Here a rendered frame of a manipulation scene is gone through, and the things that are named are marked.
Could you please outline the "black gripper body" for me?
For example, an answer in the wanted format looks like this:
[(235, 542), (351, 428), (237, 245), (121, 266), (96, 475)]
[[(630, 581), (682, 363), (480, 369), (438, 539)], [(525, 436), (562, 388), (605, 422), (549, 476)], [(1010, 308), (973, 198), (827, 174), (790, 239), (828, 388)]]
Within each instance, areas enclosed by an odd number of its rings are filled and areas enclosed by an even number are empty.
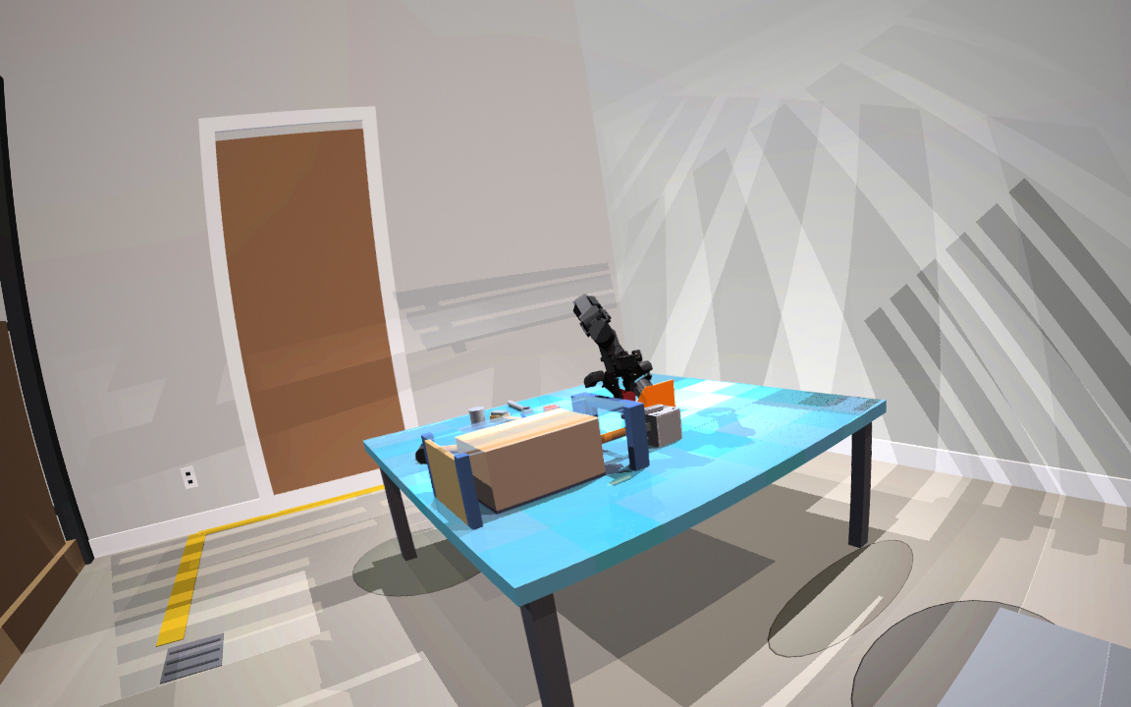
[(619, 379), (619, 377), (623, 377), (623, 379), (625, 380), (628, 379), (629, 376), (633, 374), (645, 376), (651, 371), (651, 368), (654, 368), (651, 367), (651, 363), (648, 362), (648, 359), (646, 359), (646, 361), (637, 362), (636, 363), (637, 367), (634, 368), (623, 368), (622, 370), (618, 368), (618, 371), (614, 372), (614, 367), (611, 367), (612, 354), (618, 354), (618, 356), (623, 356), (623, 351), (624, 350), (621, 348), (620, 346), (616, 346), (615, 348), (602, 350), (601, 362), (603, 361), (603, 365), (606, 367), (607, 371), (605, 372), (605, 374), (603, 374), (603, 371), (601, 370), (601, 371), (594, 371), (592, 372), (592, 374), (585, 376), (584, 379), (585, 388), (594, 388), (594, 386), (596, 386), (597, 382), (602, 381), (603, 383), (605, 383), (608, 382), (608, 380)]

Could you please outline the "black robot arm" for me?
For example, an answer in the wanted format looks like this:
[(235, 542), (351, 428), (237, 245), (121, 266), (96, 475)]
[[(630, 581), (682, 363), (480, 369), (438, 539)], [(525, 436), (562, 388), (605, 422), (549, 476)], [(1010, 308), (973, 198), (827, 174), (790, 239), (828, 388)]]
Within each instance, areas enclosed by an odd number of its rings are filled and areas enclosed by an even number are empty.
[[(592, 340), (596, 342), (602, 350), (615, 348), (620, 346), (618, 334), (608, 324), (611, 322), (611, 316), (608, 310), (603, 309), (601, 302), (594, 296), (582, 296), (575, 299), (575, 316), (580, 321), (582, 326), (582, 331), (585, 336), (592, 337)], [(622, 346), (620, 346), (622, 348)], [(642, 361), (640, 350), (632, 351), (632, 354), (628, 354), (628, 351), (623, 351), (623, 356), (618, 356), (616, 353), (612, 354), (611, 367), (614, 367), (614, 372), (618, 368), (622, 370), (623, 368), (634, 368), (636, 363)], [(642, 379), (634, 382), (633, 393), (637, 399), (640, 399), (640, 395), (645, 388), (651, 388), (654, 383), (650, 382), (651, 374), (644, 376)]]

